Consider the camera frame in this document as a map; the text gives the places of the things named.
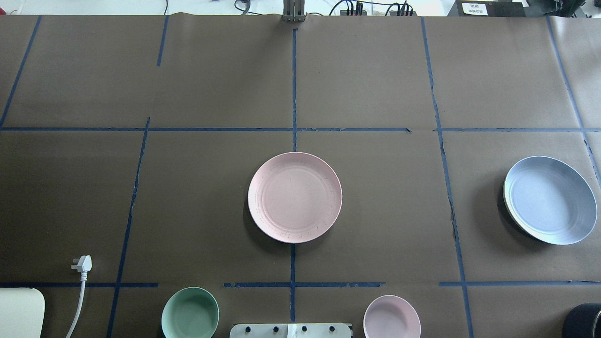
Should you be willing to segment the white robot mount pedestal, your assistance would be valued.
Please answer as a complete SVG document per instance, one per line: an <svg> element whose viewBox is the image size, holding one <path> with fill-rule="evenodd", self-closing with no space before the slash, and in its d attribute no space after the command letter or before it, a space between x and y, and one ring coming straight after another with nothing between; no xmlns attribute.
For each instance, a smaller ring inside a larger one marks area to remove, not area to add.
<svg viewBox="0 0 601 338"><path fill-rule="evenodd" d="M230 338L352 338L349 323L241 323Z"/></svg>

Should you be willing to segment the dark blue saucepan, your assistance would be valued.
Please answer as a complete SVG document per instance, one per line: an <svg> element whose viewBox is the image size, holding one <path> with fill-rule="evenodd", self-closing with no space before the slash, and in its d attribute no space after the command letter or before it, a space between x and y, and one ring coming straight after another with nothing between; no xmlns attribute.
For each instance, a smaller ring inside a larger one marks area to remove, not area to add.
<svg viewBox="0 0 601 338"><path fill-rule="evenodd" d="M575 306L565 317L562 338L600 338L601 304L588 302Z"/></svg>

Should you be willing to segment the pink bowl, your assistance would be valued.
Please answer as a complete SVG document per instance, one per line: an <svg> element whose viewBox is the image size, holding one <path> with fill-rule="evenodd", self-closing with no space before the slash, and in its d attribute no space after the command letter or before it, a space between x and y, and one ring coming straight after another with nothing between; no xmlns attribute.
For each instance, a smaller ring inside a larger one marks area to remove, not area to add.
<svg viewBox="0 0 601 338"><path fill-rule="evenodd" d="M367 338L420 338L422 329L418 313L408 301L383 295L367 306L363 333Z"/></svg>

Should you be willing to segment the green bowl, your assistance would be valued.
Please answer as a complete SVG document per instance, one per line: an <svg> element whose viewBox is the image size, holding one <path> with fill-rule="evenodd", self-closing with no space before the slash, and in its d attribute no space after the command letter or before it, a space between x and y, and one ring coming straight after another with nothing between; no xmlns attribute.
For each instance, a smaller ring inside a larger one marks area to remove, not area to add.
<svg viewBox="0 0 601 338"><path fill-rule="evenodd" d="M165 304L161 327L166 338L211 338L219 319L219 305L209 291L185 287Z"/></svg>

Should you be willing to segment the aluminium frame post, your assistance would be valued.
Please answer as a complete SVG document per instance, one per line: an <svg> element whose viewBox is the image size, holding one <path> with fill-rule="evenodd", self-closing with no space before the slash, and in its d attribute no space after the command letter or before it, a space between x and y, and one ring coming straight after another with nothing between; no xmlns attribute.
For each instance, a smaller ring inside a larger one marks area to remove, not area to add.
<svg viewBox="0 0 601 338"><path fill-rule="evenodd" d="M306 19L305 0L283 0L283 22L300 23Z"/></svg>

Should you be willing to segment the black box with label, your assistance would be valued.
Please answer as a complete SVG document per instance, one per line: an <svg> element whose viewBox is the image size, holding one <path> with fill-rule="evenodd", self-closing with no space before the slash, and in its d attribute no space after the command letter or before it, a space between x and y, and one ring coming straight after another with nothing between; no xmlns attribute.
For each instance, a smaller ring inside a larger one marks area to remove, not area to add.
<svg viewBox="0 0 601 338"><path fill-rule="evenodd" d="M448 17L526 17L524 6L519 2L455 0Z"/></svg>

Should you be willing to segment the cream toaster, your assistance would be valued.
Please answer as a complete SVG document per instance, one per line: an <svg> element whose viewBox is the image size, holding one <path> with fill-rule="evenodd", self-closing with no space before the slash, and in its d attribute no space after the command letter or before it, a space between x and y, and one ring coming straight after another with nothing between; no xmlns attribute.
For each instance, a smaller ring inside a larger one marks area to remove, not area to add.
<svg viewBox="0 0 601 338"><path fill-rule="evenodd" d="M0 336L40 338L45 316L41 291L27 287L0 289Z"/></svg>

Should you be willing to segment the pink plate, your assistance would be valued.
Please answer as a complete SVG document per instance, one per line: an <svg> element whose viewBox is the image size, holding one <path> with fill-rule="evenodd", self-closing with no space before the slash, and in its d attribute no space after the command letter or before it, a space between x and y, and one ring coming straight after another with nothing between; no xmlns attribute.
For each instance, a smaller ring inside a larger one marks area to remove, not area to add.
<svg viewBox="0 0 601 338"><path fill-rule="evenodd" d="M263 233L299 244L319 238L335 224L343 188L334 169L321 158L288 152L267 160L255 172L247 204Z"/></svg>

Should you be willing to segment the light blue plate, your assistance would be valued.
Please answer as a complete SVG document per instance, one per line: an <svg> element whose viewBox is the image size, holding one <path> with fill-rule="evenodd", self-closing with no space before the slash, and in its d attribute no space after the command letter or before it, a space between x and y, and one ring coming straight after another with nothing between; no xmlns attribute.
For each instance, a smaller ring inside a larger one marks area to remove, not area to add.
<svg viewBox="0 0 601 338"><path fill-rule="evenodd" d="M505 176L502 197L519 228L542 242L572 245L595 229L592 188L573 167L547 156L517 161Z"/></svg>

